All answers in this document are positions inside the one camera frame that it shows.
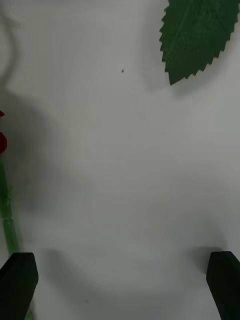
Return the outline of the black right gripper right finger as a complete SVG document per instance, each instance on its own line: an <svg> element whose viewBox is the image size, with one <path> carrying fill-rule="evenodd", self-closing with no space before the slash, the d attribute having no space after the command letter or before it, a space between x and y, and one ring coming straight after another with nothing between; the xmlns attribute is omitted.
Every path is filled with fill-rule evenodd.
<svg viewBox="0 0 240 320"><path fill-rule="evenodd" d="M222 320L240 320L240 262L230 251L210 254L206 282Z"/></svg>

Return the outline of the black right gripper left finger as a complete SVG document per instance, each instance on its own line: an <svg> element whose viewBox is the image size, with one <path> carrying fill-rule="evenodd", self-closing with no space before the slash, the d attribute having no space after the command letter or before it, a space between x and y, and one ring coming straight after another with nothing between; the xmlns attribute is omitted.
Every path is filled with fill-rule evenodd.
<svg viewBox="0 0 240 320"><path fill-rule="evenodd" d="M38 281L34 254L13 253L0 269L0 319L24 320Z"/></svg>

